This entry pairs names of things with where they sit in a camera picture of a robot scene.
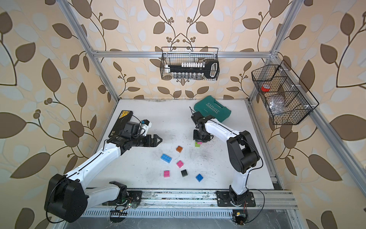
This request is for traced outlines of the light blue long lego brick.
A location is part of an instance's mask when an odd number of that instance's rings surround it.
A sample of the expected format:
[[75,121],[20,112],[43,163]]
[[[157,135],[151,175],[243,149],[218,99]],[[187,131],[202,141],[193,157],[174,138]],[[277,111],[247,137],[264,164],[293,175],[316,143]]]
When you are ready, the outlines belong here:
[[161,160],[165,161],[166,163],[170,163],[172,161],[172,158],[166,154],[162,154]]

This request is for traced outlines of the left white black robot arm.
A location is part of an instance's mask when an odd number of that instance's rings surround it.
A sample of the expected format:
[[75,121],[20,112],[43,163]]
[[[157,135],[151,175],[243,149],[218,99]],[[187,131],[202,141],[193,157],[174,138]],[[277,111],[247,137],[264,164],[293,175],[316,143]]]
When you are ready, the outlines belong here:
[[90,188],[89,184],[109,164],[131,148],[155,148],[162,141],[157,134],[137,137],[112,136],[101,150],[80,166],[64,175],[56,174],[50,179],[44,204],[46,214],[55,215],[61,221],[74,222],[86,210],[105,202],[129,204],[132,199],[125,184],[111,181],[96,188]]

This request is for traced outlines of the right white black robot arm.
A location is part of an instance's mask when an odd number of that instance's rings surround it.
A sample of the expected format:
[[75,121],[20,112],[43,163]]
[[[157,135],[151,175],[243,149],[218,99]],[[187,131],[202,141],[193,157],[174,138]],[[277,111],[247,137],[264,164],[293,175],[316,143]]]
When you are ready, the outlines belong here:
[[194,112],[191,119],[195,124],[193,140],[206,143],[217,137],[226,143],[229,161],[235,170],[229,187],[229,198],[232,205],[243,206],[249,192],[247,187],[249,174],[261,160],[251,134],[248,131],[233,130],[213,116],[204,117],[200,112]]

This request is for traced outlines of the orange lego brick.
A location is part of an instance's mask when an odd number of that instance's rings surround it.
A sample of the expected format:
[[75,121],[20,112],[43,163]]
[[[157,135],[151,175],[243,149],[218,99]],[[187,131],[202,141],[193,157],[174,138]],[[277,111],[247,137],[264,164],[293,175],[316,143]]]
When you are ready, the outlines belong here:
[[181,146],[178,146],[178,147],[176,148],[176,151],[177,151],[177,152],[179,152],[179,153],[181,153],[181,152],[182,152],[182,150],[183,150],[183,148],[182,148]]

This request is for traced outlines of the black lego brick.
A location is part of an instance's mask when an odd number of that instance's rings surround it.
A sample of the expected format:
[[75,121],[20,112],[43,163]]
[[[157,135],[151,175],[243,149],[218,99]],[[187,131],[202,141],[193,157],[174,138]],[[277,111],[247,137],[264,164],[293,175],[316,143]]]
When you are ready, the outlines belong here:
[[188,172],[187,172],[187,170],[182,170],[182,171],[181,171],[181,175],[182,175],[182,177],[186,177],[186,176],[188,176]]

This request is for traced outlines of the dark blue lego brick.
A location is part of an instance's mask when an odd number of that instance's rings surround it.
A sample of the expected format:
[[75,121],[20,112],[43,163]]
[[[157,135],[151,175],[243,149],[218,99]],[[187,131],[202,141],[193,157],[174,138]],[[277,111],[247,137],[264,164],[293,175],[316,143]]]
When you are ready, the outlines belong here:
[[201,174],[198,174],[195,178],[198,182],[201,182],[204,179],[204,177]]

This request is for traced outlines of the green plastic tool case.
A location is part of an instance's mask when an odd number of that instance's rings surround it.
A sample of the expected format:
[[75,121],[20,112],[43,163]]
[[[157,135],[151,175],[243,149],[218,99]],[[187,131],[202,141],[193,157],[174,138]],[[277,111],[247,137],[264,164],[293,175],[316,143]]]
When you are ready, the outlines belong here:
[[221,123],[231,115],[231,110],[220,104],[210,95],[197,102],[194,105],[194,110],[200,112],[204,117],[212,116]]

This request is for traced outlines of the black flat box yellow label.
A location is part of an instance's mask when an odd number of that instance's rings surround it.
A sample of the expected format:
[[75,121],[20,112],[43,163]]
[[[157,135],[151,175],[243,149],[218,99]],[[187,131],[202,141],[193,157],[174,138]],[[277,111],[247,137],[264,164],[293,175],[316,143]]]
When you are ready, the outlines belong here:
[[133,116],[133,111],[123,110],[116,120],[111,132],[109,133],[108,137],[112,137],[113,135],[118,134],[121,130],[124,129],[127,122],[131,120]]

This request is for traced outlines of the black socket holder tool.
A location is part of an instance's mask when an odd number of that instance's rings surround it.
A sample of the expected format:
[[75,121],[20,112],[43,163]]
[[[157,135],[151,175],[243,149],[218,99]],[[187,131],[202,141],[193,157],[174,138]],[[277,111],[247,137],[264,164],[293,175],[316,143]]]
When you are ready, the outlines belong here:
[[203,60],[202,62],[190,62],[173,65],[165,65],[167,73],[176,73],[186,77],[201,77],[215,79],[219,75],[219,62],[217,60]]

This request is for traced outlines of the red tape roll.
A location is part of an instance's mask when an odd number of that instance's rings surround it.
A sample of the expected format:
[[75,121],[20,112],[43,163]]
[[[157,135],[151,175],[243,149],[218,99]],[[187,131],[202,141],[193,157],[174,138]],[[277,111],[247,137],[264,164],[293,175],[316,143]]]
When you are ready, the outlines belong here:
[[261,91],[264,92],[264,93],[267,93],[271,90],[271,86],[269,84],[263,84],[261,86]]

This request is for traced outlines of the clear plastic bag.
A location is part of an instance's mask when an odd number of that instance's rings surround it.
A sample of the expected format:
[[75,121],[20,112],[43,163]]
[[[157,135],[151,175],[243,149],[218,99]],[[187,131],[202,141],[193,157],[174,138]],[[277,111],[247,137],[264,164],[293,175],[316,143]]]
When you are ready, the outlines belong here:
[[268,98],[268,105],[273,115],[282,114],[286,111],[285,97],[282,94],[275,94]]

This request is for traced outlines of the right circuit board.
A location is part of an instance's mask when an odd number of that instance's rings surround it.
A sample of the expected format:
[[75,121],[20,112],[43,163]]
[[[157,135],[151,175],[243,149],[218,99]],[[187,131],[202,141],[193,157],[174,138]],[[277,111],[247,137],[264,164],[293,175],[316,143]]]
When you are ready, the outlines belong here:
[[248,213],[244,210],[234,210],[233,211],[233,222],[237,225],[245,225],[247,221]]

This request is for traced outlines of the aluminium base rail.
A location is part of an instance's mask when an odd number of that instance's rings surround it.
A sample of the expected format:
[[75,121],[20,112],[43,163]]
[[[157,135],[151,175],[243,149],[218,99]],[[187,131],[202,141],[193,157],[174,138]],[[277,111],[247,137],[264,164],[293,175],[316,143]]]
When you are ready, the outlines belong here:
[[243,209],[250,210],[297,210],[298,205],[291,191],[256,190],[249,191],[245,203],[234,205],[227,190],[213,189],[127,189],[138,208],[167,209]]

